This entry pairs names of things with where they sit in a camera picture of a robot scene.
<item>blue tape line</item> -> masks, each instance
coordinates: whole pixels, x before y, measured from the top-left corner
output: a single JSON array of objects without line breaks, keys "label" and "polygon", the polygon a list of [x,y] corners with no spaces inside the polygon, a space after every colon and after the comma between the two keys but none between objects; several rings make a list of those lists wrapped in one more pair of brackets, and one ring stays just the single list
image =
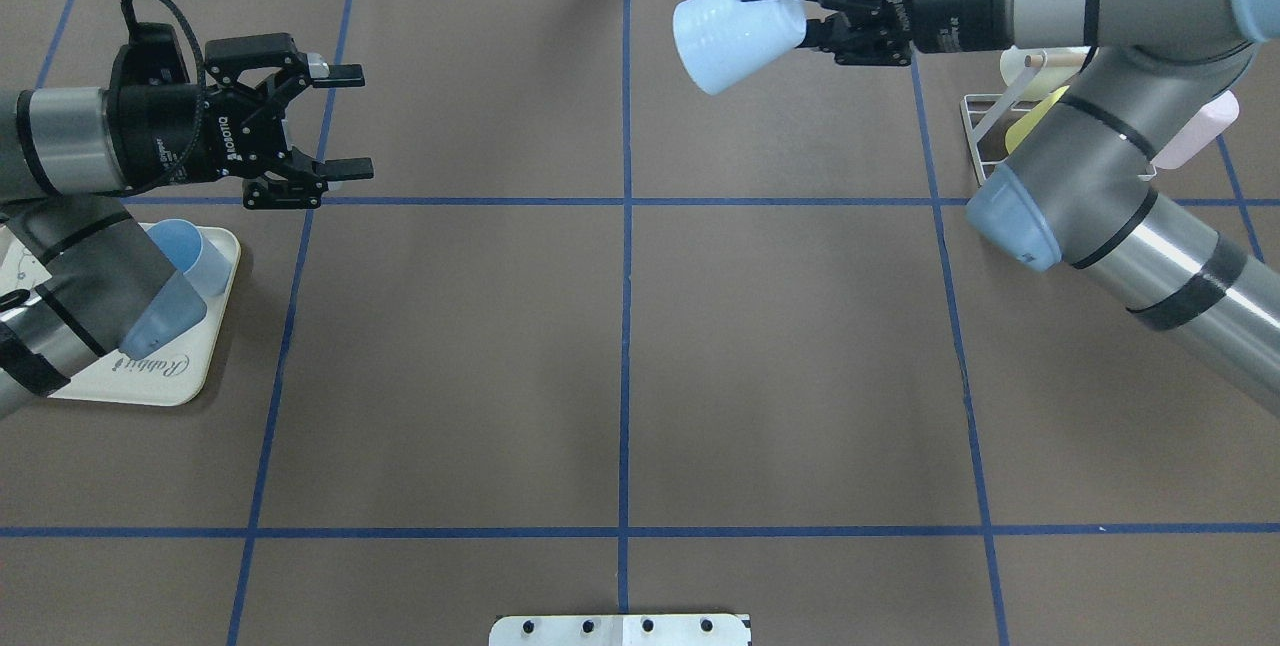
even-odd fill
[{"label": "blue tape line", "polygon": [[1174,200],[1180,207],[1230,207],[1240,205],[1238,200]]},{"label": "blue tape line", "polygon": [[1235,164],[1231,162],[1231,151],[1226,148],[1226,137],[1217,137],[1217,150],[1222,155],[1222,164],[1226,166],[1226,177],[1231,182],[1231,192],[1235,194],[1235,205],[1240,209],[1240,217],[1244,219],[1244,230],[1249,233],[1249,246],[1253,249],[1253,258],[1266,264],[1262,256],[1262,244],[1258,242],[1258,232],[1253,228],[1253,217],[1249,216],[1249,207],[1244,201],[1244,191],[1240,187],[1240,178],[1235,173]]},{"label": "blue tape line", "polygon": [[637,207],[931,207],[933,200],[911,198],[717,198],[692,196],[691,198],[640,198]]},{"label": "blue tape line", "polygon": [[[351,23],[351,5],[353,0],[346,0],[342,8],[342,23],[338,26],[338,49],[334,49],[334,63],[342,63],[342,54],[347,45],[347,27]],[[333,119],[333,105],[337,93],[329,91],[325,100],[324,119],[320,123],[320,141],[316,146],[316,160],[324,160],[325,146],[329,141],[329,125]],[[293,342],[293,324],[298,312],[298,290],[302,287],[302,271],[307,264],[307,249],[311,246],[311,225],[315,223],[314,210],[308,210],[302,219],[302,237],[298,242],[298,258],[293,266],[293,285],[289,289],[289,304],[284,317],[284,333],[280,336],[280,353],[275,362],[275,381],[271,386],[271,404],[266,412],[266,427],[262,432],[262,450],[257,461],[257,478],[253,482],[253,500],[250,505],[248,536],[244,539],[244,550],[241,556],[239,578],[236,582],[236,599],[232,603],[230,623],[227,627],[227,646],[236,646],[239,640],[239,624],[244,613],[244,595],[248,591],[250,572],[253,567],[253,544],[256,540],[259,519],[262,513],[262,495],[266,491],[266,473],[271,464],[271,446],[275,441],[275,423],[280,413],[280,397],[284,394],[284,367],[288,362],[289,347]]]},{"label": "blue tape line", "polygon": [[[960,536],[1140,536],[1140,535],[1230,535],[1280,533],[1280,523],[1056,523],[983,526],[654,526],[630,527],[631,539],[940,539]],[[0,539],[246,539],[248,528],[101,527],[101,526],[8,526]],[[416,528],[416,527],[264,527],[252,531],[255,540],[526,540],[526,539],[617,539],[614,527],[511,527],[511,528]]]},{"label": "blue tape line", "polygon": [[996,536],[1133,536],[1178,533],[1280,533],[1280,523],[1084,523],[993,526]]},{"label": "blue tape line", "polygon": [[631,0],[622,0],[622,370],[618,413],[618,613],[631,609],[630,545],[631,526],[631,264],[632,264],[632,182],[631,182]]},{"label": "blue tape line", "polygon": [[468,198],[467,196],[329,196],[325,205],[399,205],[399,207],[621,207],[622,200]]},{"label": "blue tape line", "polygon": [[[133,196],[127,203],[164,205],[239,205],[238,196]],[[362,207],[621,207],[628,200],[608,198],[608,196],[334,196],[325,198],[325,205],[362,205]],[[969,200],[940,200],[945,207],[963,207]],[[915,207],[928,209],[933,200],[923,198],[718,198],[718,196],[660,196],[659,198],[631,198],[632,207]],[[1235,205],[1225,200],[1221,205]]]},{"label": "blue tape line", "polygon": [[617,539],[613,527],[513,527],[513,528],[259,528],[260,539]]},{"label": "blue tape line", "polygon": [[58,52],[58,45],[63,43],[63,31],[67,29],[67,22],[72,17],[72,8],[76,5],[76,0],[67,0],[63,4],[63,14],[58,18],[58,27],[54,28],[54,38],[49,43],[49,50],[45,52],[45,63],[40,64],[40,75],[36,75],[37,90],[44,90],[45,81],[49,78],[49,72],[54,67],[54,54]]},{"label": "blue tape line", "polygon": [[137,526],[8,526],[0,539],[243,539],[247,528]]},{"label": "blue tape line", "polygon": [[239,196],[129,196],[128,200],[122,200],[128,205],[166,205],[166,207],[178,207],[178,205],[197,205],[197,207],[220,207],[220,205],[241,205]]},{"label": "blue tape line", "polygon": [[635,539],[883,539],[982,536],[980,526],[689,526],[635,527]]},{"label": "blue tape line", "polygon": [[964,388],[965,420],[969,423],[969,458],[973,462],[973,481],[978,490],[978,514],[982,518],[983,545],[987,551],[987,573],[991,579],[991,601],[996,610],[996,632],[1000,646],[1009,646],[1009,622],[1005,618],[1004,586],[1000,582],[1000,564],[996,558],[996,537],[991,531],[991,505],[987,500],[987,477],[982,464],[982,445],[978,440],[978,418],[973,408],[973,390],[969,386],[969,358],[965,357],[964,335],[960,331],[960,308],[956,306],[955,280],[951,274],[951,253],[947,249],[942,223],[942,203],[938,194],[938,175],[933,164],[933,139],[929,137],[929,118],[924,109],[924,84],[920,82],[919,64],[911,61],[911,86],[915,91],[915,114],[924,145],[924,169],[929,178],[929,196],[933,205],[933,228],[937,232],[938,255],[942,258],[942,283],[947,294],[947,315],[951,317],[951,340],[960,365],[960,384]]}]

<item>white tray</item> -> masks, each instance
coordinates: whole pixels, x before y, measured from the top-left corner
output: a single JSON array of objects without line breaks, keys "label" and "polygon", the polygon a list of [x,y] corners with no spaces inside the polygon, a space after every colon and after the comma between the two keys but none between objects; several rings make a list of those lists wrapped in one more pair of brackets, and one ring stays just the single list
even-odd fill
[{"label": "white tray", "polygon": [[[151,228],[143,223],[142,228]],[[216,249],[232,262],[232,272],[227,289],[215,298],[205,299],[209,313],[205,321],[197,322],[191,331],[183,333],[169,345],[136,362],[119,351],[102,356],[97,363],[78,372],[67,388],[54,393],[54,399],[72,400],[113,400],[113,403],[141,406],[179,406],[200,394],[209,377],[209,365],[214,358],[218,333],[227,313],[227,301],[236,283],[236,270],[239,266],[241,246],[234,233],[225,228],[198,226],[212,242]],[[14,239],[5,228],[0,230],[0,248],[4,248],[4,261],[0,262],[0,292],[14,289],[33,289],[38,283],[49,280],[49,272],[38,260]]]}]

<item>metal bracket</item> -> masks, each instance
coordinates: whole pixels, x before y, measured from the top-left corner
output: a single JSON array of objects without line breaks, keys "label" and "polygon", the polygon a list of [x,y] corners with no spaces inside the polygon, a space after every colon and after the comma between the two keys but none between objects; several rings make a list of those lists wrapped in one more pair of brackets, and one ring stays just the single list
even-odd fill
[{"label": "metal bracket", "polygon": [[[1084,58],[1079,54],[1048,52],[1043,49],[1029,52],[1023,63],[1023,72],[1014,78],[1005,93],[969,93],[960,100],[960,118],[978,185],[986,184],[997,164],[1009,159],[1009,150],[1005,148],[1009,127],[1032,113],[1039,102],[1023,98],[1032,81],[1046,68],[1082,67],[1083,61]],[[1156,169],[1148,164],[1143,180],[1151,180],[1155,175]]]},{"label": "metal bracket", "polygon": [[489,646],[750,646],[751,618],[735,614],[507,617]]}]

